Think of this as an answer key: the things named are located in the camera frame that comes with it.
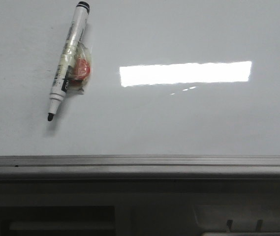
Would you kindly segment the grey table frame underneath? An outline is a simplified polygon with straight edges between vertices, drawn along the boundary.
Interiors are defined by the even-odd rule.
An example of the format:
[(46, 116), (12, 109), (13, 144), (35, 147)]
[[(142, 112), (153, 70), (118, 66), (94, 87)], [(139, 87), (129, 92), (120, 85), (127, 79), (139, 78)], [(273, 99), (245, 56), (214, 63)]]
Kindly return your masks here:
[(0, 182), (0, 236), (280, 236), (280, 179)]

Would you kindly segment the white black whiteboard marker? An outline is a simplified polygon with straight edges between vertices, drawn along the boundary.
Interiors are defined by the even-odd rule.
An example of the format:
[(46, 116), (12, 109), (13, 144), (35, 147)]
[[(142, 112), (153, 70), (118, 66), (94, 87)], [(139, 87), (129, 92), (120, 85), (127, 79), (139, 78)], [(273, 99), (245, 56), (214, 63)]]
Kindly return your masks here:
[(78, 2), (50, 90), (48, 121), (53, 120), (54, 115), (57, 113), (59, 106), (66, 96), (78, 58), (79, 46), (87, 27), (89, 13), (89, 4), (85, 1)]

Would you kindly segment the red taped grip block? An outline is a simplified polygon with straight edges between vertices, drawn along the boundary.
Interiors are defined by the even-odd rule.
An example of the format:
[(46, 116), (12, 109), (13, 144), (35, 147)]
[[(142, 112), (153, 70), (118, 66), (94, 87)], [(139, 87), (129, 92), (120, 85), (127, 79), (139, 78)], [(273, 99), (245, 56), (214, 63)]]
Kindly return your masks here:
[(68, 90), (71, 93), (84, 94), (84, 87), (88, 84), (91, 74), (92, 57), (89, 49), (83, 43), (79, 43), (74, 58), (75, 65), (70, 69), (68, 76)]

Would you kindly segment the white whiteboard with grey frame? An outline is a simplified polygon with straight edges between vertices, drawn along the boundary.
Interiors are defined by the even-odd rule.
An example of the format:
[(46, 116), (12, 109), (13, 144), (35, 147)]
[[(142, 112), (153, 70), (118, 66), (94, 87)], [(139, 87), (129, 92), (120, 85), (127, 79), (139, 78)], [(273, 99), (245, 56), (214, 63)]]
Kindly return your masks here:
[(0, 0), (0, 180), (280, 178), (280, 0), (89, 1), (48, 121), (76, 3)]

